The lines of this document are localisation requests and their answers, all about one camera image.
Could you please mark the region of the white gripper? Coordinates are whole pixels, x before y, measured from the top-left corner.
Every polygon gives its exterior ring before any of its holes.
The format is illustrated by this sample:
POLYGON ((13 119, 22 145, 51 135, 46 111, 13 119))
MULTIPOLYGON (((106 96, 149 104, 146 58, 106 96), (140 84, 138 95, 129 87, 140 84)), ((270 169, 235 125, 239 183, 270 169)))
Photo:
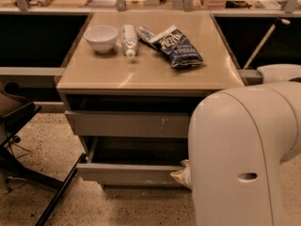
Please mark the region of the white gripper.
POLYGON ((191 171, 190 171, 190 162, 188 159, 185 159, 181 162, 182 171, 172 171, 170 176, 179 184, 186 186, 187 188, 192 188, 191 183, 191 171))

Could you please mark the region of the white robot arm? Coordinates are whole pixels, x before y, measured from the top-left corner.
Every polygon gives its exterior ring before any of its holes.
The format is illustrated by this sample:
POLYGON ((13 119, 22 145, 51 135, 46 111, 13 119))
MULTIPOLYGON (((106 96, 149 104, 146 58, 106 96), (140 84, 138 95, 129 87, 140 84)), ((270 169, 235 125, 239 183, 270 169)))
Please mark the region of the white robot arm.
POLYGON ((280 164, 300 153, 301 83, 218 91, 188 130, 197 226, 285 226, 280 164))

